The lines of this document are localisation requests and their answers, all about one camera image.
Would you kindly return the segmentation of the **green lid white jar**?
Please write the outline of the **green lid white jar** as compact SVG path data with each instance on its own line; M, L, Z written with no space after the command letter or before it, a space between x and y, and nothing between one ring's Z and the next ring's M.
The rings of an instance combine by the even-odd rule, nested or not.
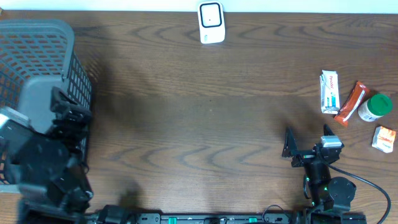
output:
M376 94L358 108L359 117L366 122L373 122L392 111L391 99L384 94Z

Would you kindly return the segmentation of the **orange snack bar wrapper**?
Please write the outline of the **orange snack bar wrapper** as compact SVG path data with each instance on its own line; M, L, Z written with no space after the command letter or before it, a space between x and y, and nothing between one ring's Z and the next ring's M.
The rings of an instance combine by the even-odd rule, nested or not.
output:
M343 107L340 108L338 114L334 116L334 120L344 127L347 127L349 118L369 93L370 89L362 82L357 81Z

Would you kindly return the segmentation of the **white Panadol medicine box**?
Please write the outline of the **white Panadol medicine box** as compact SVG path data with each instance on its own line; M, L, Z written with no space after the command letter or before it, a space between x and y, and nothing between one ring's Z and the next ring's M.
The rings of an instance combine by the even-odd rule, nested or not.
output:
M338 114L340 110L340 94L338 73L322 70L320 75L320 109L324 114Z

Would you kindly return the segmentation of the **orange white snack packet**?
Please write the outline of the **orange white snack packet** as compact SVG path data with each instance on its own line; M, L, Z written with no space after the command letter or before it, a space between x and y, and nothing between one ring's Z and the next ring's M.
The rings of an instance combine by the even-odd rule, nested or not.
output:
M375 129L371 146L385 153L391 153L394 149L396 132L379 126Z

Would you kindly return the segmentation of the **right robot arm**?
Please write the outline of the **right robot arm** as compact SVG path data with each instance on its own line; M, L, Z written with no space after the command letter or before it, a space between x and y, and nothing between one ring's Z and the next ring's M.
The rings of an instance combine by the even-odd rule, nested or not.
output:
M356 185L345 177L332 177L329 165L340 158L344 144L328 125L311 150L300 151L290 128L285 132L282 157L291 158L292 167L303 167L303 193L312 207L297 212L293 223L343 223L343 214L351 209Z

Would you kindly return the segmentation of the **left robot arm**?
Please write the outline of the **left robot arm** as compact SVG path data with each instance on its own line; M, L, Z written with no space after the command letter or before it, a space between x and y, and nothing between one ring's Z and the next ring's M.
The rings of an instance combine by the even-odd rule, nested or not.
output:
M91 112L60 88L51 90L52 126L39 133L28 117L1 108L1 183L22 195L18 223L86 223L93 191L79 145Z

